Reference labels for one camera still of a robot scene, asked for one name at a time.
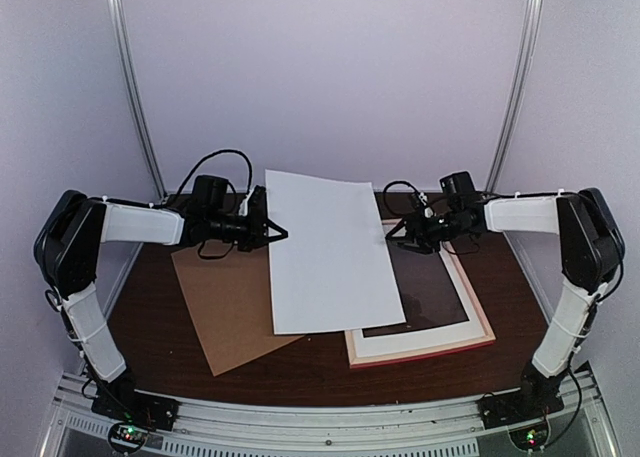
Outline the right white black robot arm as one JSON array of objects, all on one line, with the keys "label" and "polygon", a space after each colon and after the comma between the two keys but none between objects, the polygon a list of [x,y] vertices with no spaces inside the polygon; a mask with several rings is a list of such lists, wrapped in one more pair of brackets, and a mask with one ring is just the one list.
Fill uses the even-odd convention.
[{"label": "right white black robot arm", "polygon": [[551,401],[551,391],[571,370],[572,358],[589,335],[598,306],[621,284],[625,243],[600,189],[576,192],[496,194],[476,189],[469,172],[441,178],[440,201],[418,190],[413,209],[387,231],[399,248],[432,254],[461,236],[529,232],[559,239],[562,291],[548,329],[525,367],[522,389],[513,396],[519,417],[535,417]]}]

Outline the landscape photo print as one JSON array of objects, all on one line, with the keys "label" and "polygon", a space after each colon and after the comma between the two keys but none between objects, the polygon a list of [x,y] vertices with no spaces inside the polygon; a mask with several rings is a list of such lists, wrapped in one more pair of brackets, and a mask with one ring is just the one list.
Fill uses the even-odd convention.
[{"label": "landscape photo print", "polygon": [[404,322],[372,185],[275,170],[265,183],[268,216],[288,232],[269,246],[275,334]]}]

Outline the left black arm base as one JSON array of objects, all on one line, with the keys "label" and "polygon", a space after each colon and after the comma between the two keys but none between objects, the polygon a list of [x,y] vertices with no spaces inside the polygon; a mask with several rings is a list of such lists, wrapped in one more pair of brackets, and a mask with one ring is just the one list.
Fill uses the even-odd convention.
[{"label": "left black arm base", "polygon": [[138,391],[134,374],[128,365],[111,382],[101,379],[90,363],[87,363],[86,370],[97,385],[91,404],[93,413],[153,431],[173,430],[179,402]]}]

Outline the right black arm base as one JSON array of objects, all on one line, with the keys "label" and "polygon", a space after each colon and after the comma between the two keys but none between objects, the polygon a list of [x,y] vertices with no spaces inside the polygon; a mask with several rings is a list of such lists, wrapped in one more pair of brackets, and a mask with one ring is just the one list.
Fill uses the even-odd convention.
[{"label": "right black arm base", "polygon": [[563,410],[559,389],[567,375],[568,370],[564,369],[558,375],[546,377],[529,361],[521,373],[519,388],[485,394],[477,401],[484,428],[509,426]]}]

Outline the clear acrylic sheet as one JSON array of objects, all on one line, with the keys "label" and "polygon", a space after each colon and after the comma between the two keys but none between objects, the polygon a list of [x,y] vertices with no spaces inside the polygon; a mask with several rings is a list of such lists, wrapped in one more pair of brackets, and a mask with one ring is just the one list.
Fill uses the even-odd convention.
[{"label": "clear acrylic sheet", "polygon": [[394,245],[389,245],[388,250],[406,321],[364,329],[365,338],[430,330],[469,320],[438,254],[418,254]]}]

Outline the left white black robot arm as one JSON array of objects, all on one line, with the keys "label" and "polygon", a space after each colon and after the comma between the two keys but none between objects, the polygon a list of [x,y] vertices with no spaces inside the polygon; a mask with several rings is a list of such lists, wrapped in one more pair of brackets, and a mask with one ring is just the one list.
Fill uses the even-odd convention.
[{"label": "left white black robot arm", "polygon": [[33,246],[50,305],[61,314],[94,378],[112,384],[128,372],[98,297],[99,263],[108,243],[201,249],[210,241],[252,252],[288,238],[268,212],[267,190],[250,189],[240,209],[223,208],[229,181],[200,175],[193,191],[164,204],[62,193]]}]

